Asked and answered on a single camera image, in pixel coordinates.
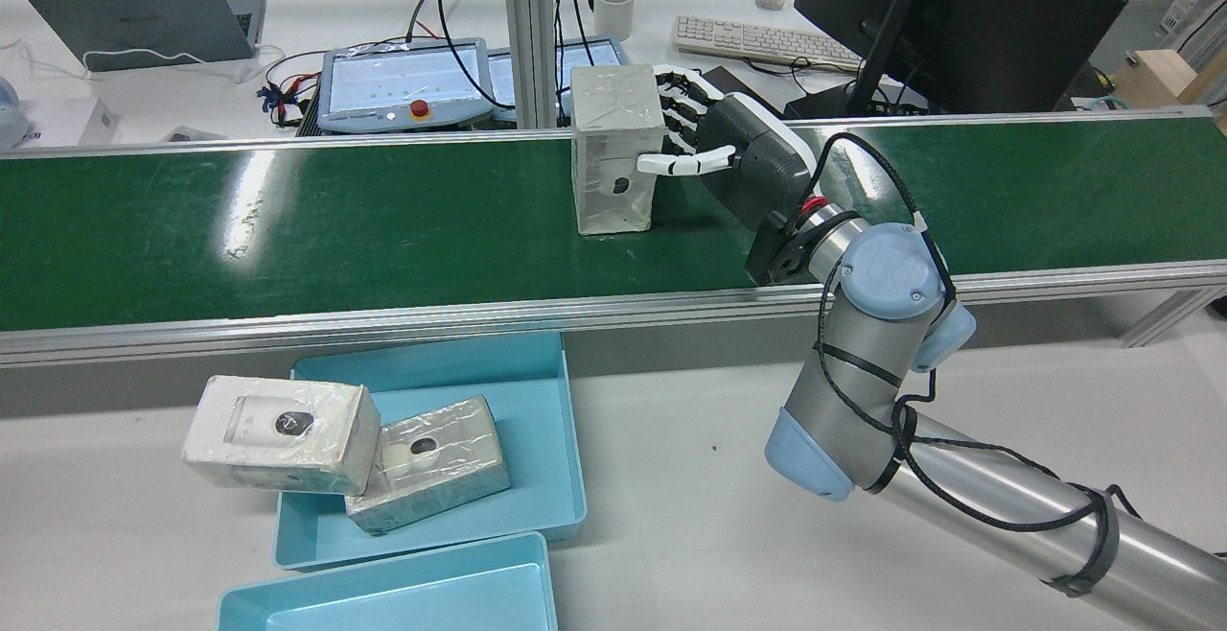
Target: light blue plastic bin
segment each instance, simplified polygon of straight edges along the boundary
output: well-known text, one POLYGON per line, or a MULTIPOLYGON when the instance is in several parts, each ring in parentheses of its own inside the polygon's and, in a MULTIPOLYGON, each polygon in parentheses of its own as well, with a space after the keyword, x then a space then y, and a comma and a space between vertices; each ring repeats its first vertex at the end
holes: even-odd
POLYGON ((556 631, 545 539, 521 533, 228 590, 218 631, 556 631))
POLYGON ((294 379, 364 383, 380 422, 482 394, 494 416, 509 490, 447 509, 387 535, 362 532, 335 495, 283 492, 274 561, 314 571, 342 562, 537 530, 579 532, 588 516, 579 447, 558 334, 517 334, 304 358, 294 379))

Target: ur robot arm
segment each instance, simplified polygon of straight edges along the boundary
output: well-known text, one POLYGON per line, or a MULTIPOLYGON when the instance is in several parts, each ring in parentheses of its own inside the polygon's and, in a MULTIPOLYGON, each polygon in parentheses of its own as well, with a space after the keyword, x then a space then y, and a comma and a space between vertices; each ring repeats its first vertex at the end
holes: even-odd
POLYGON ((656 81, 670 136, 666 153, 639 156, 639 171, 702 176, 753 230, 746 271, 758 285, 802 273, 823 281, 817 341, 766 449, 778 473, 832 501, 854 487, 879 495, 1133 625, 1227 629, 1222 559, 1130 514, 1128 502, 1118 511, 1109 494, 909 405, 933 400, 934 370, 975 322, 883 156, 839 133, 815 158, 750 98, 679 68, 658 68, 656 81), (822 198, 818 178, 839 141, 881 165, 912 225, 872 226, 822 198), (929 374, 928 395, 899 395, 909 371, 929 374))

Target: mug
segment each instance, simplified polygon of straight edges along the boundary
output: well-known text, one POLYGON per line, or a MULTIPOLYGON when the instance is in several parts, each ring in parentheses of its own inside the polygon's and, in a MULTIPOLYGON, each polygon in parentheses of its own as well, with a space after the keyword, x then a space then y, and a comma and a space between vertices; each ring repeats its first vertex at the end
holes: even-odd
POLYGON ((596 33, 612 33, 620 42, 631 38, 631 14, 634 0, 588 0, 596 23, 596 33))

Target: desk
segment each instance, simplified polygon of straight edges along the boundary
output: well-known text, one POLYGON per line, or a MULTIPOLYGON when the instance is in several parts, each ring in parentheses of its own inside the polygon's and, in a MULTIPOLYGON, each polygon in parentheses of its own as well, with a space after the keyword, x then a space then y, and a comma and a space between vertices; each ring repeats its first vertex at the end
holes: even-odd
MULTIPOLYGON (((775 475, 762 447, 812 320, 750 324, 568 336, 587 370, 572 389, 589 517, 550 546, 561 629, 1125 631, 881 500, 833 505, 775 475), (730 347, 760 365, 670 367, 730 347), (659 367, 615 370, 625 351, 659 367)), ((1222 550, 1227 339, 1211 324, 1135 351, 1090 339, 960 352, 925 412, 1069 480, 1118 481, 1152 523, 1222 550)), ((0 626, 205 631, 227 588, 285 576, 276 496, 183 465, 190 419, 0 421, 0 626)))
MULTIPOLYGON (((263 41, 280 45, 288 54, 303 50, 373 42, 404 33, 409 14, 417 0, 269 0, 263 41)), ((453 37, 482 37, 490 47, 508 44, 504 0, 445 0, 448 27, 453 37)), ((584 0, 580 10, 585 28, 591 33, 591 14, 584 0)), ((569 0, 563 6, 563 31, 578 37, 569 0)), ((760 25, 787 28, 814 28, 791 6, 783 11, 763 11, 753 0, 636 0, 634 28, 625 44, 636 64, 685 64, 693 68, 730 68, 768 101, 783 104, 799 93, 790 77, 753 72, 745 64, 707 55, 680 54, 669 41, 676 15, 721 16, 760 25)), ((427 2, 422 20, 438 32, 434 2, 427 2)), ((0 0, 0 45, 25 38, 34 59, 80 72, 81 65, 26 0, 0 0)), ((274 54, 265 50, 263 63, 274 54)), ((320 55, 298 59, 277 75, 318 70, 320 55)), ((98 72, 94 81, 50 72, 31 66, 17 49, 0 50, 0 75, 12 81, 21 98, 99 97, 110 112, 120 117, 115 142, 147 145, 163 140, 177 128, 202 129, 232 140, 290 137, 292 131, 276 129, 260 112, 255 90, 261 80, 234 85, 233 64, 209 66, 150 68, 128 72, 98 72)), ((825 88, 847 80, 845 76, 802 76, 810 90, 825 88)))

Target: keyboard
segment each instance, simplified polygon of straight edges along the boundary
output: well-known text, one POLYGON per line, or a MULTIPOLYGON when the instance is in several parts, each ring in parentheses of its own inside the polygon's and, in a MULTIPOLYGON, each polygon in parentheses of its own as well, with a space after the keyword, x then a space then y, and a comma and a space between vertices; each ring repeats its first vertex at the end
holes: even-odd
POLYGON ((238 21, 238 27, 243 31, 243 37, 250 37, 252 14, 234 15, 234 20, 238 21))
POLYGON ((801 64, 811 68, 856 70, 861 58, 823 33, 763 27, 728 20, 680 15, 674 23, 674 45, 691 54, 724 55, 771 64, 801 64))

